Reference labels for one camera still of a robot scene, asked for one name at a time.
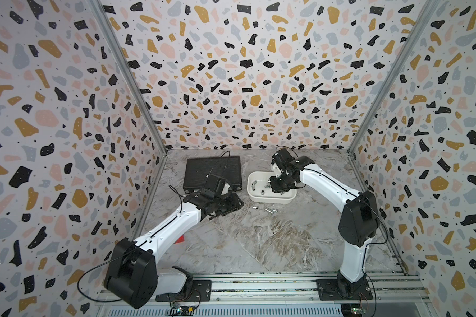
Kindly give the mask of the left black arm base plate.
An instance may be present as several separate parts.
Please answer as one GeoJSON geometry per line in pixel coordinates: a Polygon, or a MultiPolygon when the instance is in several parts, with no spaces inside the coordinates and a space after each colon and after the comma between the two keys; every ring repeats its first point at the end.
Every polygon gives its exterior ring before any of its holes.
{"type": "Polygon", "coordinates": [[[166,293],[156,295],[156,302],[209,302],[212,294],[212,281],[210,279],[196,279],[186,282],[179,293],[166,293]]]}

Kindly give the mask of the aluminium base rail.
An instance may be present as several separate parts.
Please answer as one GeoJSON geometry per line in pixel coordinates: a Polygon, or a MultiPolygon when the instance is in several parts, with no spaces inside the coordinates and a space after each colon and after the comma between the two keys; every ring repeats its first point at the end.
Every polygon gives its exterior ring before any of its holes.
{"type": "Polygon", "coordinates": [[[395,271],[372,271],[365,291],[344,299],[333,272],[219,273],[194,277],[185,302],[153,297],[140,309],[99,296],[98,316],[436,316],[421,280],[395,271]]]}

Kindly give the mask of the black tool case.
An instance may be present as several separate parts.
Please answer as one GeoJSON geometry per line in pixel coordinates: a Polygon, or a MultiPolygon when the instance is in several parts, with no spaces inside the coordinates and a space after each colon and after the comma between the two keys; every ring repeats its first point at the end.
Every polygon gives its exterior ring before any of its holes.
{"type": "Polygon", "coordinates": [[[186,162],[182,187],[185,194],[201,189],[208,175],[225,178],[234,192],[241,191],[243,188],[239,156],[189,158],[186,162]]]}

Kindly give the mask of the white plastic storage box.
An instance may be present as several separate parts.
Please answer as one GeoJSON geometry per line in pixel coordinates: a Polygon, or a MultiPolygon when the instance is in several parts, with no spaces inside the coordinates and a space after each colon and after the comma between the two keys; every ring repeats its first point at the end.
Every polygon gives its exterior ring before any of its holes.
{"type": "Polygon", "coordinates": [[[290,190],[284,193],[274,193],[270,184],[270,177],[275,176],[273,172],[256,171],[247,178],[247,193],[253,202],[289,204],[297,196],[297,190],[290,190]]]}

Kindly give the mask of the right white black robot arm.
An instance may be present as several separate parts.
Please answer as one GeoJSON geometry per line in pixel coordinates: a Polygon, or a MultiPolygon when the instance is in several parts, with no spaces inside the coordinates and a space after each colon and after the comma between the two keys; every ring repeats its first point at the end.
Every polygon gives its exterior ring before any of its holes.
{"type": "Polygon", "coordinates": [[[375,195],[343,184],[314,160],[306,156],[293,157],[286,148],[273,154],[271,168],[274,176],[270,177],[270,184],[274,193],[295,190],[302,183],[328,199],[341,213],[338,232],[345,247],[337,273],[337,293],[345,299],[357,295],[361,287],[367,286],[366,252],[381,225],[375,195]]]}

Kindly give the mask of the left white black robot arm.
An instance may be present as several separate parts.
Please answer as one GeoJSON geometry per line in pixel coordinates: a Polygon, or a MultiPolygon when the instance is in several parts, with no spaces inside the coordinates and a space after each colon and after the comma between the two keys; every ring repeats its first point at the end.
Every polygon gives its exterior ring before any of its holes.
{"type": "Polygon", "coordinates": [[[158,269],[166,251],[186,231],[205,219],[223,217],[244,203],[227,180],[210,174],[201,189],[180,195],[180,205],[157,227],[134,240],[122,239],[114,248],[104,288],[135,309],[152,297],[189,300],[196,293],[194,276],[178,266],[158,269]]]}

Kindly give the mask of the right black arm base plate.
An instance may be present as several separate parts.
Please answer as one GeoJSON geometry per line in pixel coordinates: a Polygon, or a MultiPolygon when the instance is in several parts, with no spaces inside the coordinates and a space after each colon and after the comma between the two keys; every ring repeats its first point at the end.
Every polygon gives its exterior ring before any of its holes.
{"type": "Polygon", "coordinates": [[[320,301],[359,301],[373,299],[372,288],[362,278],[351,283],[346,279],[318,279],[316,289],[320,301]]]}

